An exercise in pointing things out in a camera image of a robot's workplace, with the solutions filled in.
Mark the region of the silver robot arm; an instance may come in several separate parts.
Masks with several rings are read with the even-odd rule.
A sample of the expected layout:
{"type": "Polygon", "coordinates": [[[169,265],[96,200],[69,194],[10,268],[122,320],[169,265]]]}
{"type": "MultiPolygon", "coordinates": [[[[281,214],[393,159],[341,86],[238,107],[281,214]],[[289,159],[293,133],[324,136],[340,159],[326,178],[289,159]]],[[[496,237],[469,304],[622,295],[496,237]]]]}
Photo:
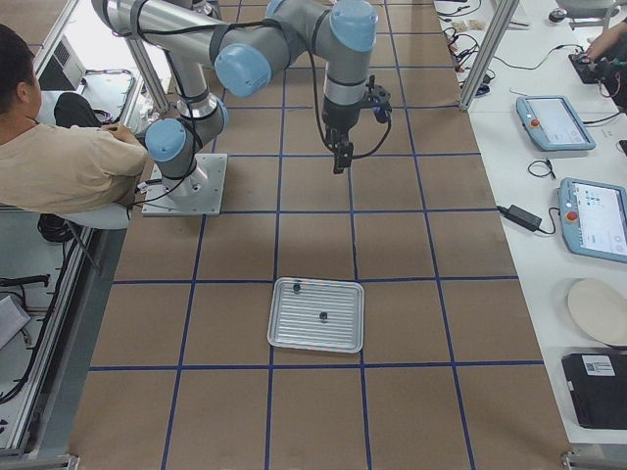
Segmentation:
{"type": "Polygon", "coordinates": [[[326,62],[324,97],[314,101],[315,124],[332,153],[334,173],[357,159],[349,132],[363,110],[390,124],[390,95],[368,68],[378,16],[366,1],[271,1],[257,22],[227,23],[198,13],[193,2],[95,1],[100,20],[128,44],[161,48],[175,80],[177,118],[159,119],[145,144],[161,174],[159,195],[143,202],[146,212],[218,212],[224,168],[208,169],[202,148],[228,122],[223,102],[210,92],[203,69],[215,71],[222,87],[238,97],[265,88],[302,54],[326,62]]]}

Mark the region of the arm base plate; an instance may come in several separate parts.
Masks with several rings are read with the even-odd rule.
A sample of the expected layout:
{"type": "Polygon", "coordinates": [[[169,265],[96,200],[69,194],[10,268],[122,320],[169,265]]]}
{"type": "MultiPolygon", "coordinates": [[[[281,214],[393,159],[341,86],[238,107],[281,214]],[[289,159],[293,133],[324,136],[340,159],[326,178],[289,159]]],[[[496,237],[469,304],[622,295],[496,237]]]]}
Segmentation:
{"type": "Polygon", "coordinates": [[[160,182],[148,186],[143,215],[220,215],[228,155],[198,153],[195,159],[195,169],[181,181],[163,178],[153,165],[151,179],[160,182]]]}

